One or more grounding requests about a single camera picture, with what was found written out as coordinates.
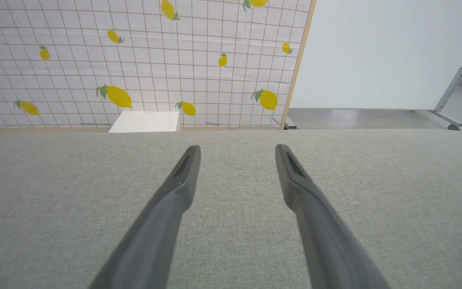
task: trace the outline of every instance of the white wall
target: white wall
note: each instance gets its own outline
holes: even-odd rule
[[[318,0],[291,108],[431,110],[462,67],[462,0]]]

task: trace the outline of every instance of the metal stand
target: metal stand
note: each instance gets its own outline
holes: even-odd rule
[[[462,80],[462,68],[460,68],[457,71],[456,76],[454,77],[454,79],[450,83],[449,88],[447,88],[447,91],[443,95],[442,100],[440,100],[440,102],[438,102],[438,106],[436,106],[436,108],[434,110],[429,110],[429,112],[432,113],[433,115],[438,116],[438,117],[448,121],[449,123],[451,123],[449,125],[449,127],[448,127],[449,130],[459,130],[459,128],[462,126],[462,123],[457,122],[457,121],[451,119],[450,117],[447,117],[447,116],[443,115],[441,113],[441,111],[443,110],[443,107],[445,106],[447,101],[449,101],[451,95],[454,93],[457,86],[460,84],[461,80]]]
[[[286,116],[286,120],[284,121],[284,130],[296,130],[297,126],[295,123],[288,117]]]

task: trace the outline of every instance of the yellow lemon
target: yellow lemon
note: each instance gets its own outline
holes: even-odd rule
[[[22,109],[31,115],[40,115],[39,109],[27,101],[24,101],[24,100],[14,101],[13,106],[17,106],[19,109]]]
[[[108,38],[110,38],[110,40],[112,40],[113,42],[115,43],[124,42],[124,39],[119,37],[117,33],[115,33],[115,31],[108,30],[107,33],[108,33]]]
[[[227,55],[225,53],[220,54],[219,66],[222,67],[227,63]]]
[[[261,7],[265,5],[268,2],[268,0],[244,0],[242,7],[244,11],[247,11],[245,8],[252,9],[251,5],[254,7]]]
[[[99,86],[95,89],[95,94],[100,94],[104,99],[108,95],[108,99],[121,108],[132,108],[132,98],[130,95],[125,90],[116,86],[106,86],[106,84]]]
[[[258,90],[253,93],[251,99],[255,99],[256,102],[260,100],[261,106],[266,110],[275,110],[277,105],[277,96],[270,90]]]
[[[180,20],[181,15],[178,15],[176,11],[174,11],[174,6],[169,0],[162,0],[161,4],[163,15],[167,16],[170,20]]]
[[[294,50],[290,48],[290,44],[288,42],[283,42],[283,52],[286,54],[292,53]]]
[[[187,115],[190,116],[195,116],[196,115],[196,107],[186,101],[181,101],[176,104],[178,108],[183,108],[183,112],[185,112]]]
[[[40,48],[40,57],[42,57],[42,60],[46,61],[49,59],[49,51],[47,51],[46,46],[39,44],[38,46]]]

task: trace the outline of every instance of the floor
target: floor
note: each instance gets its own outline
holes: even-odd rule
[[[458,87],[442,113],[462,122],[462,87]],[[443,128],[449,123],[427,112],[414,110],[333,110],[321,108],[291,108],[288,117],[297,128]]]

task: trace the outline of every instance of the lemon print backdrop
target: lemon print backdrop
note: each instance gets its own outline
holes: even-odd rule
[[[0,126],[279,126],[310,0],[0,0]]]

